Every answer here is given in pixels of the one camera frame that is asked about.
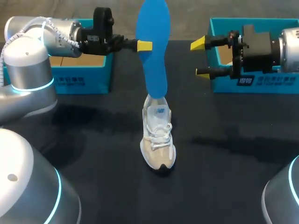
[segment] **robotic arm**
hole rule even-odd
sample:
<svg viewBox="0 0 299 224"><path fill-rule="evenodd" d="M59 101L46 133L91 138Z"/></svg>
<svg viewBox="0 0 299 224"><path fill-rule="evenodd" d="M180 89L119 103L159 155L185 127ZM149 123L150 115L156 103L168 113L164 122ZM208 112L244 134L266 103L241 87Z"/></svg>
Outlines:
<svg viewBox="0 0 299 224"><path fill-rule="evenodd" d="M5 25L6 44L0 57L0 125L44 113L55 107L49 56L106 56L121 49L151 51L152 43L113 34L110 8L96 8L93 27L78 21L15 16ZM4 63L11 85L4 86Z"/></svg>
<svg viewBox="0 0 299 224"><path fill-rule="evenodd" d="M256 33L253 25L242 27L239 31L230 31L227 36L203 36L191 44L191 50L225 46L232 49L233 65L226 68L197 69L197 75L210 74L210 79L230 76L239 78L244 72L278 72L273 66L280 66L285 73L299 72L299 28L284 29L281 36L272 39L269 32Z"/></svg>

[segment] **shoe insole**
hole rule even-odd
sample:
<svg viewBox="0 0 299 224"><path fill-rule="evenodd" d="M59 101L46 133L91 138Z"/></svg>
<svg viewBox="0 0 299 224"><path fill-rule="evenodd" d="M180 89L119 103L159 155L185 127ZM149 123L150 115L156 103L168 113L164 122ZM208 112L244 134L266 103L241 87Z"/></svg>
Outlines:
<svg viewBox="0 0 299 224"><path fill-rule="evenodd" d="M153 43L151 52L140 52L146 88L152 98L167 93L164 55L171 32L171 20L164 0L145 0L139 12L136 39Z"/></svg>

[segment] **cable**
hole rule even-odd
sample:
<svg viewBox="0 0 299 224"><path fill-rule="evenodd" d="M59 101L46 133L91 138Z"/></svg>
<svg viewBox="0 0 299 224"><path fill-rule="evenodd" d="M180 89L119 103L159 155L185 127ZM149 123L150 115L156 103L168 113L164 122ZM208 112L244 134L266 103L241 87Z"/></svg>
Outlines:
<svg viewBox="0 0 299 224"><path fill-rule="evenodd" d="M31 21L29 21L20 31L19 33L13 35L12 37L9 38L9 40L5 43L2 51L1 51L1 55L0 55L0 87L4 86L4 49L11 44L13 41L15 41L16 39L20 38L21 36L23 36L26 31L32 26L32 24L34 24L37 21L46 21L46 23L54 30L54 32L56 33L56 35L58 36L58 38L64 40L65 42L67 42L68 44L70 44L73 47L76 48L80 48L79 43L76 41L72 41L69 38L67 38L66 36L64 36L56 27L55 25L52 23L52 21L50 20L50 18L46 18L43 16L39 16L36 17L34 19L32 19Z"/></svg>

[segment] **white sneaker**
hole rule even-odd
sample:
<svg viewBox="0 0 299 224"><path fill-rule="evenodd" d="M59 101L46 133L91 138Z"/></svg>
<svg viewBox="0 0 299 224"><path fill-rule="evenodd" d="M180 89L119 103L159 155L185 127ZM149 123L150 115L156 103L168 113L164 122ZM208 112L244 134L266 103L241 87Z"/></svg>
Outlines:
<svg viewBox="0 0 299 224"><path fill-rule="evenodd" d="M140 149L147 164L154 170L169 171L176 159L172 143L171 110L165 98L148 95L143 110L143 139Z"/></svg>

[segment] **blue light ring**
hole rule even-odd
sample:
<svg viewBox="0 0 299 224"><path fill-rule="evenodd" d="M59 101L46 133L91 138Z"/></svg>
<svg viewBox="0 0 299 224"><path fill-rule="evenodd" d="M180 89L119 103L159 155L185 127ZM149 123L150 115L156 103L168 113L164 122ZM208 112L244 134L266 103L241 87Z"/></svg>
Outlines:
<svg viewBox="0 0 299 224"><path fill-rule="evenodd" d="M298 158L299 156L297 156L290 164L290 168L289 168L289 184L290 184L290 188L291 188L291 192L295 198L295 201L297 202L297 204L299 205L299 198L296 194L296 191L295 191L295 188L294 188L294 185L293 185L293 181L292 181L292 168L293 168L293 165L294 165L294 162L296 161L296 159Z"/></svg>
<svg viewBox="0 0 299 224"><path fill-rule="evenodd" d="M52 85L53 82L54 82L54 78L52 78L51 82L49 82L48 84L43 85L43 86L38 87L38 88L34 88L34 89L19 89L17 87L14 87L13 85L11 85L11 86L14 90L19 91L19 92L34 92L34 91L42 90L42 89L45 89L45 88L49 87L50 85Z"/></svg>
<svg viewBox="0 0 299 224"><path fill-rule="evenodd" d="M59 183L58 196L57 196L57 200L55 202L55 205L54 205L54 208L53 208L52 212L50 213L49 217L47 218L47 220L43 224L49 224L50 223L51 219L53 218L53 216L54 216L54 214L55 214L55 212L57 210L57 207L59 205L59 201L60 201L60 198L61 198L61 190L62 190L61 179L60 179L60 175L59 175L58 171L56 169L55 169L55 171L57 173L58 183Z"/></svg>

